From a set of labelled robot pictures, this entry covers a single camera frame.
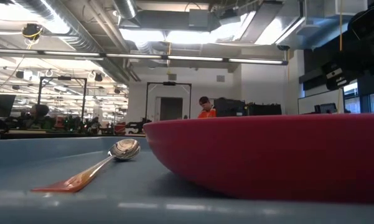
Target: orange spoon handle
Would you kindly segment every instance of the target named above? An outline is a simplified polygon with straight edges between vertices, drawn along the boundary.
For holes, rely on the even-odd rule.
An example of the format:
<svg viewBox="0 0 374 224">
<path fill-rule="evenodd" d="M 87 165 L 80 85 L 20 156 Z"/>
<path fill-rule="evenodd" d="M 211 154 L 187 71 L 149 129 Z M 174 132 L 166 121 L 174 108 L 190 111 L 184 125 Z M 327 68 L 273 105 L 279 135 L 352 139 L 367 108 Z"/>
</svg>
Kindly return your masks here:
<svg viewBox="0 0 374 224">
<path fill-rule="evenodd" d="M 110 156 L 101 162 L 93 165 L 92 167 L 84 170 L 83 172 L 74 175 L 73 177 L 57 182 L 55 184 L 50 184 L 45 187 L 37 187 L 32 189 L 33 192 L 78 192 L 84 188 L 88 183 L 90 183 L 94 177 L 97 175 L 97 172 L 115 156 Z"/>
</svg>

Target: doorway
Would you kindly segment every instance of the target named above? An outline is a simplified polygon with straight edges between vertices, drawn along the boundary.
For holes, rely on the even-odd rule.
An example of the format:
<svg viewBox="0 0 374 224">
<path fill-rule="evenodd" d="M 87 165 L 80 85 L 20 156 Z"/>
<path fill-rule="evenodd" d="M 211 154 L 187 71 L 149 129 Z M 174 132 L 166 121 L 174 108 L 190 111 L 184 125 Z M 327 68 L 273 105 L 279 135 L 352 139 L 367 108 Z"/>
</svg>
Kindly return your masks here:
<svg viewBox="0 0 374 224">
<path fill-rule="evenodd" d="M 182 119 L 182 98 L 161 97 L 160 120 Z"/>
</svg>

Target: spoon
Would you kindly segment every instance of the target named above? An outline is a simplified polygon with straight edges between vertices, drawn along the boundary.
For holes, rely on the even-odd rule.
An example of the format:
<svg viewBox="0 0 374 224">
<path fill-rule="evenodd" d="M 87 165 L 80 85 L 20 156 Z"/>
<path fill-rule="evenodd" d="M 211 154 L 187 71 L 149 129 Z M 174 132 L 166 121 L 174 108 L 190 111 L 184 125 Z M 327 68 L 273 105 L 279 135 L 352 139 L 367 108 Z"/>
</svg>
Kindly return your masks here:
<svg viewBox="0 0 374 224">
<path fill-rule="evenodd" d="M 38 187 L 32 189 L 33 192 L 78 192 L 90 183 L 97 172 L 109 161 L 116 159 L 117 161 L 127 161 L 134 158 L 140 152 L 140 146 L 137 140 L 123 139 L 115 143 L 108 151 L 109 157 L 83 172 L 74 175 L 73 177 L 51 184 L 45 187 Z"/>
</svg>

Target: blue table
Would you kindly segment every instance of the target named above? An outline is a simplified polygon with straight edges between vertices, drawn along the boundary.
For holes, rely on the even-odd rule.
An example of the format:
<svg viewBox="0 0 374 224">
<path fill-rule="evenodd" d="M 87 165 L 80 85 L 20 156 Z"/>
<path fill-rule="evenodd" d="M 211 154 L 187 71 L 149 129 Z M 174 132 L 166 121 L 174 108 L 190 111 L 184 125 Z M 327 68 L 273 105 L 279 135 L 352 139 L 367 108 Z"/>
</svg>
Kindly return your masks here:
<svg viewBox="0 0 374 224">
<path fill-rule="evenodd" d="M 76 194 L 32 193 L 106 157 L 122 138 L 0 140 L 0 223 L 374 223 L 374 205 L 237 200 L 180 179 L 144 138 Z"/>
</svg>

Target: red bowl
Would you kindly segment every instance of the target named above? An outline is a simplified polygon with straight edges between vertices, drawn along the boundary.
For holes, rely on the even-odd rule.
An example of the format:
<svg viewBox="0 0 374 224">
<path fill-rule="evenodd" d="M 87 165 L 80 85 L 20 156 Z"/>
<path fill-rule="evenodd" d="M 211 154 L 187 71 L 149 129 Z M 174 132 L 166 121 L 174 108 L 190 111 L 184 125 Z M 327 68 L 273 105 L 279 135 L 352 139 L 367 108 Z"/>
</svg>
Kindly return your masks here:
<svg viewBox="0 0 374 224">
<path fill-rule="evenodd" d="M 374 203 L 374 114 L 174 120 L 144 130 L 163 165 L 217 192 Z"/>
</svg>

